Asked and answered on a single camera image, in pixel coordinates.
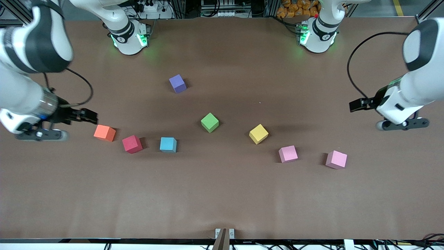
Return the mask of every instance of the foam cube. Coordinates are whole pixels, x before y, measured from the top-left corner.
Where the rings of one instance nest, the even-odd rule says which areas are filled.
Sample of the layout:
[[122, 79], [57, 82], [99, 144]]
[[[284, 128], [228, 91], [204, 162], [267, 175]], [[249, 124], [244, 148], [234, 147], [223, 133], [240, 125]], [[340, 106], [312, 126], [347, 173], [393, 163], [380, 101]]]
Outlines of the foam cube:
[[176, 92], [176, 94], [179, 94], [186, 89], [185, 82], [180, 75], [176, 75], [175, 77], [170, 78], [170, 83], [171, 86], [173, 86], [174, 92]]
[[259, 144], [261, 141], [263, 141], [265, 138], [267, 138], [268, 132], [265, 130], [265, 128], [262, 126], [262, 124], [259, 124], [256, 128], [250, 131], [250, 138], [256, 143]]
[[175, 153], [177, 148], [177, 141], [174, 137], [160, 138], [160, 151], [164, 153]]
[[115, 129], [112, 127], [97, 125], [97, 128], [94, 132], [94, 137], [100, 139], [102, 141], [113, 141], [115, 136]]
[[143, 149], [140, 139], [135, 135], [123, 139], [122, 142], [125, 151], [128, 153], [137, 153]]
[[281, 157], [282, 163], [295, 161], [297, 159], [296, 148], [294, 145], [283, 147], [279, 150], [279, 156]]
[[334, 150], [329, 153], [325, 165], [334, 169], [344, 169], [346, 161], [347, 161], [346, 154]]
[[208, 133], [213, 132], [219, 126], [219, 120], [212, 113], [208, 113], [200, 122]]

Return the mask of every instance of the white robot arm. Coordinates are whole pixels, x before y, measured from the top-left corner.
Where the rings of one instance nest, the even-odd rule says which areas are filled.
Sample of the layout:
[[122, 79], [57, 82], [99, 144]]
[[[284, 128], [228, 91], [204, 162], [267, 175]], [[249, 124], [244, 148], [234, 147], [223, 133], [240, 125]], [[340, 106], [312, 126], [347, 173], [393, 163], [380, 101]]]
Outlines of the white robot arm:
[[319, 0], [322, 9], [318, 17], [311, 17], [302, 22], [303, 34], [298, 42], [314, 53], [322, 53], [333, 44], [337, 28], [345, 17], [342, 4], [361, 4], [370, 0]]
[[19, 139], [63, 140], [66, 132], [43, 129], [42, 123], [96, 124], [97, 114], [72, 109], [28, 77], [30, 73], [61, 72], [73, 58], [59, 1], [33, 0], [28, 4], [33, 14], [30, 24], [0, 29], [0, 121]]
[[386, 120], [380, 130], [408, 130], [429, 125], [417, 116], [424, 105], [444, 99], [444, 18], [423, 21], [404, 41], [402, 52], [408, 73], [381, 88], [372, 98], [350, 102], [350, 111], [376, 109]]
[[77, 8], [99, 17], [111, 32], [114, 46], [125, 55], [134, 55], [148, 46], [151, 27], [137, 20], [129, 20], [118, 6], [127, 0], [70, 0]]

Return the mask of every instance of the blue cube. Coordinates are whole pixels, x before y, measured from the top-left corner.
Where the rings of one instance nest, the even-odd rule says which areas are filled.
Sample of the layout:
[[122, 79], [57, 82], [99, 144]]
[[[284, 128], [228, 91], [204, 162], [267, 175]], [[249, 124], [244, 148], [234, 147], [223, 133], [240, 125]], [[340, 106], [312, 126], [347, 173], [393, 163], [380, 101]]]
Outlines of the blue cube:
[[174, 137], [160, 138], [160, 151], [164, 153], [175, 153], [177, 148], [177, 141]]
[[179, 94], [186, 89], [185, 82], [180, 75], [176, 75], [175, 77], [170, 78], [170, 83], [171, 86], [173, 86], [174, 92], [176, 92], [176, 94]]

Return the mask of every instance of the pink cube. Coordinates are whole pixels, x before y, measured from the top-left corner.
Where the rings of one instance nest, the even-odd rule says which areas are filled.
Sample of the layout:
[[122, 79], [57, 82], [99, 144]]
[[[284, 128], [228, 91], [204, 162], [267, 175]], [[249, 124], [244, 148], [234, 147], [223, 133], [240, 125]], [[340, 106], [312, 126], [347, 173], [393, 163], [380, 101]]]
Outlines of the pink cube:
[[123, 142], [123, 147], [125, 148], [125, 151], [127, 151], [128, 153], [137, 153], [143, 149], [139, 138], [137, 138], [137, 136], [135, 136], [135, 135], [132, 135], [128, 138], [123, 139], [122, 142]]
[[325, 165], [334, 169], [344, 169], [346, 161], [347, 161], [346, 154], [334, 150], [329, 153]]
[[279, 156], [281, 157], [282, 163], [295, 161], [297, 159], [296, 148], [294, 145], [283, 147], [279, 150]]

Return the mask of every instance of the green cube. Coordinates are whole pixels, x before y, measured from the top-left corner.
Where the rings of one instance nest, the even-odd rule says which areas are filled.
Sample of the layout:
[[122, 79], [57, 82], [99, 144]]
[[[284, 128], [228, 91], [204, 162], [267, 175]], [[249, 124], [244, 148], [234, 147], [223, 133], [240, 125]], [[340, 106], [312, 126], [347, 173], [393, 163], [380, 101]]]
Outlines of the green cube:
[[200, 122], [208, 133], [213, 132], [219, 126], [219, 120], [212, 113], [207, 114]]

